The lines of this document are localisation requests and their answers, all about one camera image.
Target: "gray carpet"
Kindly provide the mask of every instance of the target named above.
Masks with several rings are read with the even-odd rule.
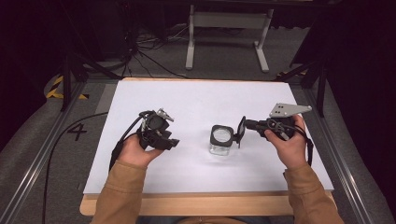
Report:
[[[261,72],[252,43],[260,35],[257,31],[245,30],[238,35],[229,35],[218,30],[203,30],[196,36],[194,67],[191,71],[184,69],[187,53],[187,41],[180,39],[160,49],[144,51],[169,70],[191,78],[233,79],[233,80],[270,80],[278,72],[288,71],[289,63],[300,46],[307,30],[270,30],[264,44],[264,53],[270,66],[270,72]],[[147,67],[154,77],[175,77],[164,71],[157,64],[136,57]],[[136,59],[130,62],[125,76],[148,77],[149,74]],[[115,71],[122,73],[122,68]],[[290,85],[297,103],[307,104],[304,91],[299,86]],[[102,75],[92,74],[82,93],[89,94],[88,100],[77,100],[64,127],[85,116],[97,114],[109,109],[114,81]],[[50,132],[52,124],[59,116],[62,100],[48,99],[7,144],[0,154],[0,212],[6,210],[14,192],[21,183],[24,173],[33,162]],[[325,120],[332,132],[332,137],[359,187],[373,223],[394,223],[384,196],[362,163],[359,153],[350,138],[337,104],[327,86],[325,98]],[[316,124],[312,114],[306,114],[307,126],[317,145],[320,157],[334,184],[334,199],[339,213],[346,223],[358,223],[353,208],[329,156],[323,132]],[[83,133],[78,141],[74,133],[65,133],[55,148],[49,175],[47,206],[47,223],[89,223],[91,218],[79,212],[82,190],[91,169],[92,160],[101,135],[106,116],[83,120]],[[40,223],[43,188],[46,168],[43,168],[31,188],[21,210],[16,213],[14,223]],[[292,217],[271,217],[273,223],[292,223]]]

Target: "white paper sheet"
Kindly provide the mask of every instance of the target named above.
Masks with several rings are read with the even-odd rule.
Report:
[[[236,130],[243,116],[267,119],[276,103],[296,104],[288,84],[120,81],[84,194],[100,193],[106,182],[111,151],[138,114],[159,108],[175,119],[168,131],[172,132],[171,138],[180,142],[149,165],[145,193],[287,190],[282,175],[285,166],[273,145],[255,131],[246,130],[241,148],[233,143],[228,156],[209,153],[213,125]],[[312,167],[324,188],[333,189],[315,148]]]

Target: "silver mounting plate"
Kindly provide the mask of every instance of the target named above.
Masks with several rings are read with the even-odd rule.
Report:
[[[311,110],[312,107],[310,105],[276,104],[270,113],[270,118],[288,118]]]

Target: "tan sleeve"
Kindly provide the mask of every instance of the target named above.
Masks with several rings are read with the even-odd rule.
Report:
[[[308,164],[286,170],[285,177],[289,188],[289,202],[294,212],[294,223],[344,223],[334,202],[325,194],[317,175]]]
[[[92,224],[135,223],[147,167],[116,161],[96,202]]]

